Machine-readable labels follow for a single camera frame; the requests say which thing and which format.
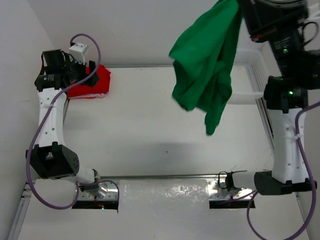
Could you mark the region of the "red t shirt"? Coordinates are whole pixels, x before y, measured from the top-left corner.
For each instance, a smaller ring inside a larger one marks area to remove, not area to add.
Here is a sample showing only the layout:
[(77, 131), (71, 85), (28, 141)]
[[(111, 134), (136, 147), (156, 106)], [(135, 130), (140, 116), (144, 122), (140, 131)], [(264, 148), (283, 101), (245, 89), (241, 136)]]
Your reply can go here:
[(88, 94), (107, 94), (110, 89), (111, 72), (103, 65), (100, 65), (96, 73), (99, 77), (99, 81), (94, 87), (77, 85), (67, 92), (67, 99), (68, 97), (83, 96)]

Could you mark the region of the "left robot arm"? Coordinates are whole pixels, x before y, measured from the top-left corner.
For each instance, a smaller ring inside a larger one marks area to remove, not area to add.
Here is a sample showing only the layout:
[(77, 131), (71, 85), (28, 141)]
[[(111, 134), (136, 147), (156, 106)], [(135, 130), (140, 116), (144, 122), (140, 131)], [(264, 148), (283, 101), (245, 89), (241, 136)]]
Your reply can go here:
[(87, 47), (76, 44), (64, 52), (44, 51), (42, 66), (34, 85), (39, 99), (40, 131), (32, 145), (30, 165), (42, 179), (64, 179), (80, 184), (95, 181), (95, 171), (82, 167), (78, 155), (66, 147), (63, 133), (67, 88), (89, 77), (88, 85), (98, 82), (96, 63), (86, 63)]

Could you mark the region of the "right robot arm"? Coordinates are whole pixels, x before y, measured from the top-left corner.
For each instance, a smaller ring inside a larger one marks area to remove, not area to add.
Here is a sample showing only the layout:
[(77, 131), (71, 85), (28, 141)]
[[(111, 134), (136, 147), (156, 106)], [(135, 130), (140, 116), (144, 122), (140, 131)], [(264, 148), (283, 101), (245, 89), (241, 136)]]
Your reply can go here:
[(273, 136), (270, 171), (232, 171), (228, 191), (249, 188), (264, 196), (317, 189), (303, 159), (308, 92), (320, 87), (320, 51), (307, 50), (311, 24), (305, 0), (241, 0), (239, 6), (253, 42), (270, 44), (281, 75), (270, 76), (263, 92)]

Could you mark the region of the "pink t shirt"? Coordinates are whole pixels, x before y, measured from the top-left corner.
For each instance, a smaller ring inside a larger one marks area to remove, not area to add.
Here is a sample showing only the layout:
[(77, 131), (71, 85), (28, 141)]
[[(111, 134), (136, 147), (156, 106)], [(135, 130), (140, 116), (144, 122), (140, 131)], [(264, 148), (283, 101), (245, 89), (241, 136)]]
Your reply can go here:
[(107, 96), (107, 93), (86, 94), (86, 95), (83, 95), (83, 96), (88, 96), (88, 95), (92, 95), (92, 96), (94, 95), (94, 96), (96, 96), (96, 98), (102, 99), (102, 98)]

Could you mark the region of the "orange t shirt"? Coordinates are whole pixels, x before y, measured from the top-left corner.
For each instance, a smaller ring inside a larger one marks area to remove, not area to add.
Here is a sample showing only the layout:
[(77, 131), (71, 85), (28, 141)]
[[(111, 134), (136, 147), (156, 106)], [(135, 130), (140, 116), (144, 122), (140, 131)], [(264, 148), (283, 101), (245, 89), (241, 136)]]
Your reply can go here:
[(95, 99), (95, 95), (81, 95), (81, 96), (70, 96), (68, 99), (73, 100), (73, 99)]

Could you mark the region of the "green t shirt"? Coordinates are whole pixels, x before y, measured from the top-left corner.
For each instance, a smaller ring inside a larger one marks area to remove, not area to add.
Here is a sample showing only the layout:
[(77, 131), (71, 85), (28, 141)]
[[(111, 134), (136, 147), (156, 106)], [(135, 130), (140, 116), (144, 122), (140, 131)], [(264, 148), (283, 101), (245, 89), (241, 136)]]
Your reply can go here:
[(172, 98), (185, 111), (205, 112), (208, 136), (216, 131), (233, 93), (231, 71), (242, 19), (236, 0), (219, 0), (179, 36), (169, 52), (176, 78)]

